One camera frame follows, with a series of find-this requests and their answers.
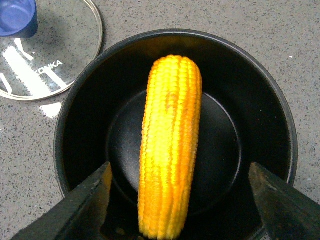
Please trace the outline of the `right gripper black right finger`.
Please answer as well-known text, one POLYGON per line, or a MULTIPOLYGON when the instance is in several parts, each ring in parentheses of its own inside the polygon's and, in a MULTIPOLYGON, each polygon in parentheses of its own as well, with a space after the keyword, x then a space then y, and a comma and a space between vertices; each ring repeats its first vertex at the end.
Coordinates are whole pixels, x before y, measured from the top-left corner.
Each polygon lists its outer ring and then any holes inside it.
POLYGON ((256 162, 250 165, 249 182, 271 240, 320 238, 320 205, 317 202, 256 162))

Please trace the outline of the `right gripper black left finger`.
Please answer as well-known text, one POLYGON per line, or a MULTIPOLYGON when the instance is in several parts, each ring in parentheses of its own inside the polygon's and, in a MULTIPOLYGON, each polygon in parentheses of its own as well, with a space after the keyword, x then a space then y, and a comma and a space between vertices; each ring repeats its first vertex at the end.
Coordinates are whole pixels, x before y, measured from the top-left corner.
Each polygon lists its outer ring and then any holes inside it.
POLYGON ((109 162, 69 192, 50 211, 20 230, 13 240, 101 240, 110 201, 109 162))

